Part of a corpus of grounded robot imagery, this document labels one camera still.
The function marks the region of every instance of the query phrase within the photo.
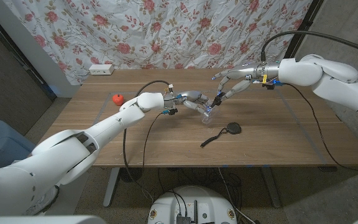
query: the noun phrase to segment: yellow tag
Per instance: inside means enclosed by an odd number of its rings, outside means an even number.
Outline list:
[[[267,75],[264,75],[264,80],[262,81],[262,83],[266,83],[266,79],[267,79]]]

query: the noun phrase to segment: black strap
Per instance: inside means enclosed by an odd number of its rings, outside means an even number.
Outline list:
[[[221,135],[221,134],[226,134],[227,131],[223,131],[223,130],[226,130],[226,128],[222,128],[221,132],[219,132],[219,134],[217,136],[213,136],[213,137],[210,137],[209,139],[207,139],[205,142],[203,142],[200,147],[204,147],[206,146],[208,143],[210,143],[211,141],[214,141],[216,139],[218,139],[218,137]]]

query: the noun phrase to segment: floral curtain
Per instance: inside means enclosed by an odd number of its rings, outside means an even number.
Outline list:
[[[296,30],[312,0],[4,0],[72,85],[91,64],[232,68],[270,36]],[[289,36],[267,50],[285,51]]]

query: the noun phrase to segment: transparent object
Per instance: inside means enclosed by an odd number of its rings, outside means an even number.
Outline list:
[[[214,106],[213,108],[210,108],[211,104],[209,104],[206,109],[205,112],[208,113],[209,116],[205,116],[204,114],[201,115],[201,122],[204,124],[209,124],[214,117],[219,113],[219,107],[218,106]]]

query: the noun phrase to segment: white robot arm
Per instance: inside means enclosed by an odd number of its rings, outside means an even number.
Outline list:
[[[161,93],[143,93],[124,103],[120,112],[98,124],[84,130],[57,133],[41,142],[31,157],[0,168],[0,216],[22,215],[54,185],[75,180],[93,165],[107,143],[124,129],[138,123],[145,112],[152,109],[177,111],[175,105],[208,100],[197,91],[186,93],[179,98],[172,93],[165,97]],[[205,114],[202,107],[196,107],[190,108]]]
[[[344,63],[325,60],[319,55],[307,55],[299,62],[294,58],[281,62],[245,63],[230,70],[216,74],[212,79],[224,77],[218,86],[215,105],[230,98],[233,94],[246,90],[252,83],[262,83],[274,87],[276,82],[290,83],[299,86],[311,86],[312,91],[329,101],[344,105],[358,113],[358,71]],[[227,93],[221,92],[224,84],[230,79],[245,80],[236,84]]]

